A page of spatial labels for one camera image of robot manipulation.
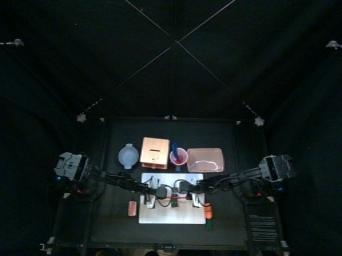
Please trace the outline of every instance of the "cardboard box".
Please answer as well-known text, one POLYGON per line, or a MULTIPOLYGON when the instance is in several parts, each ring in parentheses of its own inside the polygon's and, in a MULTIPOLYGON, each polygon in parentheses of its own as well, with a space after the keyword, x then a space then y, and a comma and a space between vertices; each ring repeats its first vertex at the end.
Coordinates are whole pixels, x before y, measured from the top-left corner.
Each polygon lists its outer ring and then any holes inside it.
POLYGON ((141 162, 143 167, 167 169, 170 140, 145 137, 141 162))

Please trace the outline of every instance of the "black enclosure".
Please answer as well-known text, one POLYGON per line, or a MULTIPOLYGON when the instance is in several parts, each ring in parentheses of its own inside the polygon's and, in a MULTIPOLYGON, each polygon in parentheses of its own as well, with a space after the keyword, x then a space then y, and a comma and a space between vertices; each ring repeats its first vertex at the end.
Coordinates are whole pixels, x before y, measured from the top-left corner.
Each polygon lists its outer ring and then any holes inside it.
MULTIPOLYGON (((227 159, 235 152, 225 172, 254 167, 266 154, 292 155, 298 176, 273 212, 278 218, 280 209, 284 239, 293 255, 338 255, 341 13, 340 0, 2 1, 0 254, 39 255, 54 233, 60 153, 87 150, 103 168, 119 168, 109 155, 129 138, 139 144, 151 130, 189 145, 217 142, 227 159)), ((103 201, 117 195, 109 186, 106 191, 103 201)), ((109 226, 97 213, 103 201, 87 208, 95 222, 72 223, 79 229, 109 226)), ((87 211, 70 205, 74 217, 80 210, 87 220, 87 211)), ((245 222, 239 215, 237 227, 245 222)), ((227 238, 226 246, 209 243, 210 250, 246 249, 239 228, 221 231, 237 235, 237 246, 227 238)), ((91 247, 129 246, 109 234, 99 241, 97 232, 91 247)))

